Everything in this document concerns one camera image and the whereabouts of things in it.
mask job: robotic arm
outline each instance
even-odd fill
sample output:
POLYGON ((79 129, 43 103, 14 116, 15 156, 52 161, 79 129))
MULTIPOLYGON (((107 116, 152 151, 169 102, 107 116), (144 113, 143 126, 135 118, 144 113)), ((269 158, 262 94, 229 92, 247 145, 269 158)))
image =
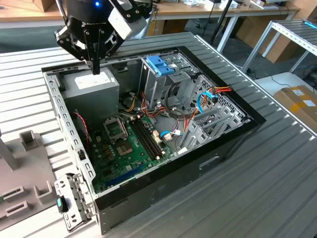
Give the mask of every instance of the robotic arm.
POLYGON ((127 0, 56 0, 65 27, 55 32, 57 43, 79 60, 86 60, 92 73, 100 73, 100 61, 111 57, 125 39, 137 35, 150 17, 150 2, 127 0))

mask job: wooden table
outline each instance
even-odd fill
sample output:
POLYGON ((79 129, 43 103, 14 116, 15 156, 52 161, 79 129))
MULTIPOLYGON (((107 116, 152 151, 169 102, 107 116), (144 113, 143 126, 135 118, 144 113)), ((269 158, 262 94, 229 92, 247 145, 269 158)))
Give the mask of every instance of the wooden table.
MULTIPOLYGON (((286 20, 293 18, 299 8, 292 4, 288 7, 280 7, 274 10, 262 10, 256 6, 230 9, 227 17, 231 17, 226 31, 218 45, 217 50, 222 52, 234 26, 240 16, 262 16, 262 15, 287 15, 286 20)), ((184 3, 161 2, 158 4, 158 12, 156 15, 157 25, 164 25, 165 20, 174 19, 192 19, 192 18, 208 18, 209 10, 206 10, 201 4, 199 6, 190 7, 184 3)), ((211 14, 212 18, 219 18, 222 10, 215 8, 211 14)), ((62 18, 56 4, 53 4, 47 12, 35 12, 25 9, 18 9, 13 7, 5 7, 0 10, 0 29, 2 28, 20 28, 20 27, 38 27, 38 26, 61 26, 63 25, 62 18)))

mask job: ram slot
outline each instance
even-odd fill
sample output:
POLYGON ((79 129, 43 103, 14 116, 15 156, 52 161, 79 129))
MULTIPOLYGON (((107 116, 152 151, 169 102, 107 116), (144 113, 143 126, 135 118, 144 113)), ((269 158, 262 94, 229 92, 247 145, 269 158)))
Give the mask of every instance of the ram slot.
POLYGON ((143 123, 141 123, 139 120, 134 121, 131 123, 131 128, 136 133, 138 139, 152 160, 155 160, 157 156, 161 156, 160 148, 156 145, 153 138, 148 134, 148 131, 144 128, 143 123))

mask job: metal latch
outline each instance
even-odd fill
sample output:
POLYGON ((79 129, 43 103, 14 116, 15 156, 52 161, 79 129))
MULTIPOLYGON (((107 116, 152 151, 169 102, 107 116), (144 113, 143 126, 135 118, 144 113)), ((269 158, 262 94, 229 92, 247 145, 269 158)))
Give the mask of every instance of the metal latch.
POLYGON ((54 183, 57 207, 72 232, 96 214, 93 198, 82 174, 65 174, 54 183))

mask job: ribbed metal surface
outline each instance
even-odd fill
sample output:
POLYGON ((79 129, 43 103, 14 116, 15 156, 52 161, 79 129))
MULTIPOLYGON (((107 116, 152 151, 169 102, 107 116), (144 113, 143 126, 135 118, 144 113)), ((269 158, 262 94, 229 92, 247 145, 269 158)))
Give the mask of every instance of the ribbed metal surface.
POLYGON ((272 28, 317 56, 317 29, 302 20, 274 21, 272 28))
MULTIPOLYGON (((231 84, 267 122, 231 159, 117 226, 106 237, 313 237, 317 233, 317 143, 312 133, 191 33, 129 41, 119 49, 119 54, 180 45, 187 46, 231 84)), ((40 69, 75 61, 60 48, 0 55, 3 139, 16 138, 20 130, 29 128, 41 133, 56 177, 73 167, 48 104, 40 69)), ((42 238, 51 234, 99 237, 99 227, 90 222, 69 235, 53 207, 0 232, 1 237, 42 238)))

